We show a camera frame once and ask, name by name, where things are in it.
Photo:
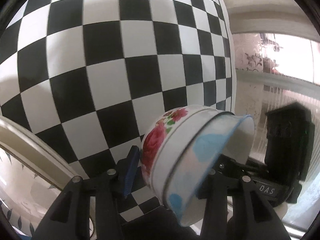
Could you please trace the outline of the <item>black white checkered mat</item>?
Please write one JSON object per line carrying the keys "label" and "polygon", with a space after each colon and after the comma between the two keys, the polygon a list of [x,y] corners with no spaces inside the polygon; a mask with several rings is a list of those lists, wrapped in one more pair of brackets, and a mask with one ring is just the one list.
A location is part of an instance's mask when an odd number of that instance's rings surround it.
{"label": "black white checkered mat", "polygon": [[27,0],[1,36],[1,115],[95,177],[170,109],[233,111],[223,0]]}

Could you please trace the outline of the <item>white bowl blue rim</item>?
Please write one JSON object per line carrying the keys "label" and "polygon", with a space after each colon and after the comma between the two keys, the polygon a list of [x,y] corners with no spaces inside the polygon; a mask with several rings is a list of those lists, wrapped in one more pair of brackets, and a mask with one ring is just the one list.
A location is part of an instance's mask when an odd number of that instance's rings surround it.
{"label": "white bowl blue rim", "polygon": [[254,139],[251,115],[219,113],[187,142],[164,188],[164,204],[178,223],[190,226],[204,218],[206,200],[200,188],[220,168],[224,157],[245,164]]}

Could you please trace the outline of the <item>white plate black leaf pattern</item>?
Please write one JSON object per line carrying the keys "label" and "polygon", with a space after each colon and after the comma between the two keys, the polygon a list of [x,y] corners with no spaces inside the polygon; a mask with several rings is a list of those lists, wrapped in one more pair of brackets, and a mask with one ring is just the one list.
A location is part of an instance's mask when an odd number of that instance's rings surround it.
{"label": "white plate black leaf pattern", "polygon": [[1,206],[12,226],[23,234],[34,233],[61,190],[1,148]]}

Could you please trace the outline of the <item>white bowl red roses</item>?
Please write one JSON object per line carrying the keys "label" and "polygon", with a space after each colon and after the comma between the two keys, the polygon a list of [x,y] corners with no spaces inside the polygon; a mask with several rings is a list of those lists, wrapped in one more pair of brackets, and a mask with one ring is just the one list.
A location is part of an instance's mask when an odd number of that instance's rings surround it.
{"label": "white bowl red roses", "polygon": [[210,120],[230,111],[189,105],[171,109],[149,128],[142,141],[142,175],[146,185],[162,200],[167,178],[185,148]]}

